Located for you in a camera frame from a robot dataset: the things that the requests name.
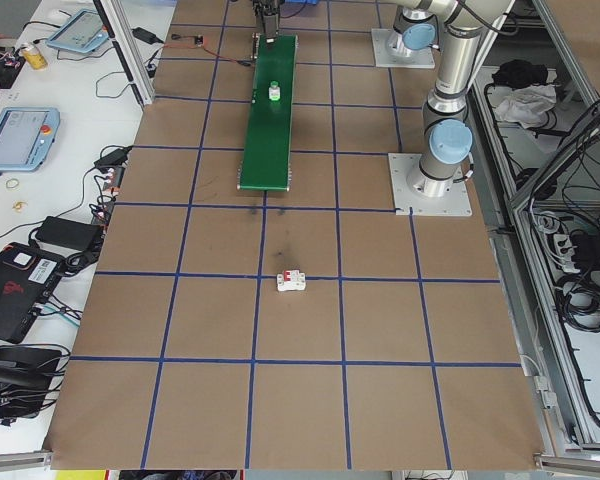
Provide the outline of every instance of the yellow can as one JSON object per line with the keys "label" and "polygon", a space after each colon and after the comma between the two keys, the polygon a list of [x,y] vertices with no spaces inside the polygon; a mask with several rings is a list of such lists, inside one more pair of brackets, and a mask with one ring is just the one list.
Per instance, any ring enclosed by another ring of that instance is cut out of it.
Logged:
{"label": "yellow can", "polygon": [[42,70],[47,68],[47,61],[40,53],[40,49],[30,43],[23,43],[20,52],[25,60],[31,65],[34,70]]}

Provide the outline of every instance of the conveyor belt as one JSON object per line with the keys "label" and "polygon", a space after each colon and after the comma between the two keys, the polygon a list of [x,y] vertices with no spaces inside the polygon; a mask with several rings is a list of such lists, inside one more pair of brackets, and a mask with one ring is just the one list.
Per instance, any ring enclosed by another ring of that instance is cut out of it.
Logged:
{"label": "conveyor belt", "polygon": [[[258,47],[253,98],[240,173],[241,190],[289,190],[291,107],[296,64],[295,35]],[[269,99],[269,85],[278,82],[281,97]]]}

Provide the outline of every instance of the blue object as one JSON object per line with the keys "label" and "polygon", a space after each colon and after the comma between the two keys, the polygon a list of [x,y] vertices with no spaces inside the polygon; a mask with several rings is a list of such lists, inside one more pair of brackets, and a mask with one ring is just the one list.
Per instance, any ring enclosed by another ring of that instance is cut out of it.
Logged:
{"label": "blue object", "polygon": [[47,39],[47,46],[74,53],[90,53],[109,40],[98,12],[83,8]]}
{"label": "blue object", "polygon": [[472,144],[473,134],[460,120],[443,120],[433,128],[429,137],[431,153],[447,165],[464,160]]}
{"label": "blue object", "polygon": [[402,34],[402,41],[410,50],[422,50],[433,44],[436,39],[436,27],[430,23],[418,23]]}
{"label": "blue object", "polygon": [[29,172],[44,162],[60,125],[55,108],[5,108],[0,113],[0,172]]}

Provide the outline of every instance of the cardboard surface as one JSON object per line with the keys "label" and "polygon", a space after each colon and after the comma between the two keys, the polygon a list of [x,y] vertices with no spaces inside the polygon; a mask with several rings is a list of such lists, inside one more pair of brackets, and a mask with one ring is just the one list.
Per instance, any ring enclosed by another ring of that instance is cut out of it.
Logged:
{"label": "cardboard surface", "polygon": [[[138,132],[53,468],[533,468],[531,392],[473,191],[468,219],[392,210],[386,153],[421,151],[432,77],[368,68],[388,7],[284,21],[300,44],[288,194],[236,190],[252,71],[164,52],[177,60]],[[181,1],[171,31],[246,58],[253,21],[249,2]],[[293,268],[306,291],[277,292]]]}
{"label": "cardboard surface", "polygon": [[569,47],[600,95],[600,0],[587,5],[595,28],[583,28],[582,5],[574,0],[546,0]]}

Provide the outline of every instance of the metal mounting plate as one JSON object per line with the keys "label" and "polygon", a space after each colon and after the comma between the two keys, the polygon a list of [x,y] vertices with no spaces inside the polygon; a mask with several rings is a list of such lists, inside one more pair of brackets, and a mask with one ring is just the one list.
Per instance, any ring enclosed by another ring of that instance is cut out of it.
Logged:
{"label": "metal mounting plate", "polygon": [[393,30],[384,28],[372,28],[371,39],[373,40],[373,53],[376,57],[376,67],[402,67],[402,68],[427,68],[436,66],[430,48],[416,52],[415,55],[406,58],[395,57],[387,52],[386,42]]}
{"label": "metal mounting plate", "polygon": [[[427,198],[418,195],[407,185],[407,173],[413,165],[420,161],[420,154],[390,153],[389,168],[391,186],[393,187],[393,204],[396,215],[414,215],[425,217],[470,217],[471,204],[467,187],[462,183],[454,183],[451,190],[442,198]],[[458,167],[457,177],[462,176]]]}

